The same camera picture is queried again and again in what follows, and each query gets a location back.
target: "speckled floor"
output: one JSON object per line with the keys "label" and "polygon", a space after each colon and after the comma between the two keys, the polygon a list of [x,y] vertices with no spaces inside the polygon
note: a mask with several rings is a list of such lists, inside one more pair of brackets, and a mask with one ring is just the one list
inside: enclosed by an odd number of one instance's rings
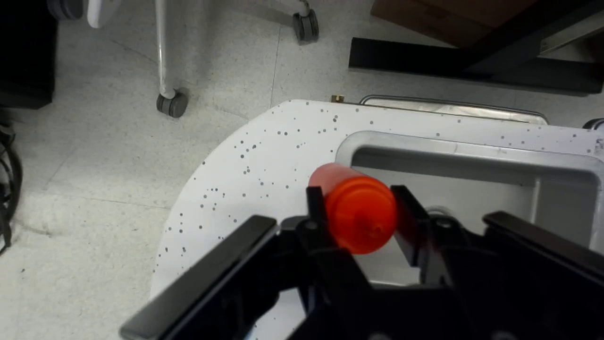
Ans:
{"label": "speckled floor", "polygon": [[604,108],[601,97],[349,71],[352,37],[433,44],[369,18],[369,0],[315,3],[320,40],[311,46],[294,42],[294,0],[169,5],[171,71],[190,91],[184,118],[154,112],[148,0],[124,3],[103,31],[62,23],[54,103],[9,112],[24,190],[14,246],[0,258],[1,340],[116,339],[148,297],[160,231],[184,180],[222,139],[282,101],[403,95],[530,110],[571,127]]}

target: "caster wheel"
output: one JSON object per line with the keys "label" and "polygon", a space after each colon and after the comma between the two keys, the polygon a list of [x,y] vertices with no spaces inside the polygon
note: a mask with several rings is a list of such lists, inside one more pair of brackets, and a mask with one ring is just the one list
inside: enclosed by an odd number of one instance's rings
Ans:
{"label": "caster wheel", "polygon": [[186,110],[188,99],[182,93],[175,93],[173,99],[165,99],[162,95],[156,97],[156,110],[169,116],[181,118]]}
{"label": "caster wheel", "polygon": [[45,0],[56,22],[71,22],[82,16],[82,0]]}
{"label": "caster wheel", "polygon": [[309,10],[307,16],[294,14],[292,25],[299,44],[309,44],[318,40],[318,20],[313,10]]}
{"label": "caster wheel", "polygon": [[586,131],[604,131],[604,120],[590,120],[583,125]]}

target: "orange cap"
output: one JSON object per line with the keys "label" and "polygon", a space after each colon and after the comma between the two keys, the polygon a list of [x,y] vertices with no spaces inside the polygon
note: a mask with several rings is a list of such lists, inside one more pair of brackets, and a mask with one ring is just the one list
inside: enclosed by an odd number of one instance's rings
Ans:
{"label": "orange cap", "polygon": [[386,186],[367,176],[339,182],[326,195],[326,220],[339,248],[371,254],[396,231],[396,201]]}

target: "red plastic tube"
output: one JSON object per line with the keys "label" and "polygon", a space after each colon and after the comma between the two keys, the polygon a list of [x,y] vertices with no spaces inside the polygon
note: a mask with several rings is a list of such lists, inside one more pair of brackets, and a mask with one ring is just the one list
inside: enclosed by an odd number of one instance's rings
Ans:
{"label": "red plastic tube", "polygon": [[396,201],[381,182],[330,163],[311,175],[309,186],[324,195],[328,231],[339,248],[371,254],[394,235]]}

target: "white curved table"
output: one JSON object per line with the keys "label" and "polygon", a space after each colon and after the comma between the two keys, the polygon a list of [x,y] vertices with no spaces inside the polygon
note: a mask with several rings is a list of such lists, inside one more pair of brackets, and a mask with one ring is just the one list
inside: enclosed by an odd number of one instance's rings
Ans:
{"label": "white curved table", "polygon": [[[600,135],[577,129],[347,105],[284,103],[235,131],[190,176],[165,222],[150,295],[169,286],[248,216],[282,220],[303,214],[309,175],[318,165],[332,163],[339,144],[358,131],[494,146],[500,156],[505,148],[526,152],[547,148],[560,156],[601,159],[596,150]],[[596,229],[592,235],[590,246],[601,246],[598,243],[601,233]],[[282,339],[301,318],[294,295],[282,301],[281,311],[262,320],[256,329],[258,339]]]}

